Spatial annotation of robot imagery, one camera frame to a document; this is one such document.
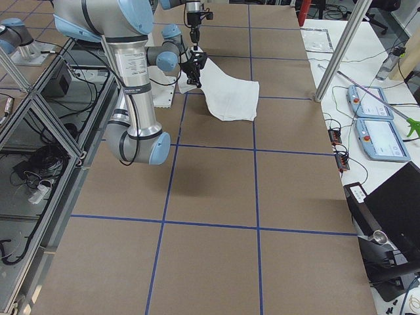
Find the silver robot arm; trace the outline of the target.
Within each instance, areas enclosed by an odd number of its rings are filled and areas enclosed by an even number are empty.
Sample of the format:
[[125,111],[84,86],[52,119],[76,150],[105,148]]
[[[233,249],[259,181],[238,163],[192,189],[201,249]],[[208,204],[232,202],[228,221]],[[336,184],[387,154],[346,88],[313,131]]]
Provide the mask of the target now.
[[116,106],[108,122],[106,136],[110,150],[124,165],[147,163],[161,165],[168,157],[171,139],[157,121],[149,66],[164,72],[180,67],[187,82],[201,87],[200,72],[207,55],[198,50],[200,24],[208,12],[200,1],[162,1],[165,10],[184,6],[187,12],[191,48],[184,44],[178,26],[162,31],[163,43],[146,45],[154,27],[149,1],[55,1],[57,30],[72,39],[109,46],[108,60],[115,64],[115,78],[121,83],[119,101],[127,112]]
[[196,0],[162,0],[159,1],[163,10],[184,6],[184,25],[190,30],[193,50],[198,51],[200,42],[200,26],[203,19],[212,20],[214,15],[210,8],[205,8],[201,1]]

